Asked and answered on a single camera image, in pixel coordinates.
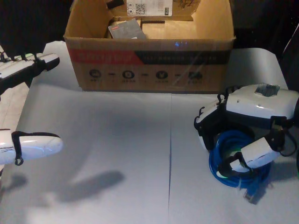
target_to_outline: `table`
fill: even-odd
[[[297,223],[294,158],[273,165],[257,205],[211,175],[193,119],[215,95],[82,92],[65,43],[48,52],[61,63],[34,79],[17,130],[56,133],[65,147],[5,167],[1,224]],[[227,77],[286,87],[263,49],[233,50]]]

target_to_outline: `blue cable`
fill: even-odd
[[[217,176],[217,169],[219,164],[222,162],[221,155],[224,152],[233,152],[239,151],[241,148],[247,146],[252,143],[253,139],[251,139],[248,135],[243,132],[237,130],[226,131],[220,134],[216,146],[214,150],[210,152],[209,156],[209,166],[214,177],[220,181],[221,183],[230,186],[230,187],[239,187],[240,177],[232,176],[230,178],[221,178]],[[248,174],[241,177],[241,188],[250,189],[250,192],[254,194],[258,188],[259,183],[264,182],[270,172],[270,164],[262,166],[257,169],[255,174]]]

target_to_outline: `cardboard box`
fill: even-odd
[[[104,0],[72,6],[64,38],[83,90],[221,89],[235,39],[229,0],[201,0],[192,21],[138,18],[146,40],[109,38],[107,27],[119,20],[113,12]]]

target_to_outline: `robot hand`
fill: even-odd
[[[275,160],[283,151],[287,129],[293,125],[299,125],[299,93],[268,84],[218,95],[218,100],[201,108],[194,120],[200,142],[207,150],[213,150],[215,137],[227,130],[237,129],[251,137],[254,134],[249,126],[270,130],[224,159],[217,172],[222,177],[239,175]]]
[[[8,88],[34,78],[42,71],[49,71],[59,64],[55,54],[19,56],[13,59],[0,55],[0,95]],[[0,129],[0,165],[14,162],[22,165],[24,160],[45,157],[59,152],[63,142],[51,133],[13,132]]]

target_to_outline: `floor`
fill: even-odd
[[[8,89],[1,95],[0,101],[0,129],[9,128],[14,132],[17,128],[20,115],[28,94],[29,88],[22,83]]]

